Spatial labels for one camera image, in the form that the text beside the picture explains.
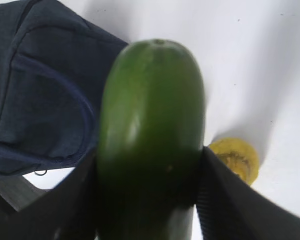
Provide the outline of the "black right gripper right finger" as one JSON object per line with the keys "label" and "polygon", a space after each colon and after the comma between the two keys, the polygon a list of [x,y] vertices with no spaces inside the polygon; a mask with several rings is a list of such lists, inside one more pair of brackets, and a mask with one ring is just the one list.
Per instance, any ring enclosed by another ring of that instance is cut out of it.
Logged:
{"label": "black right gripper right finger", "polygon": [[196,209],[205,240],[300,240],[300,218],[269,201],[204,147]]}

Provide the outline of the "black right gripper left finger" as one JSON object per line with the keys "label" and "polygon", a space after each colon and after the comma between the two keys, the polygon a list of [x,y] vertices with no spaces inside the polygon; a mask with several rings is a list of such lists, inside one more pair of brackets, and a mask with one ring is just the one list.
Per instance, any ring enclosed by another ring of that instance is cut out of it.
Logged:
{"label": "black right gripper left finger", "polygon": [[54,189],[0,221],[0,240],[93,240],[97,225],[95,152]]}

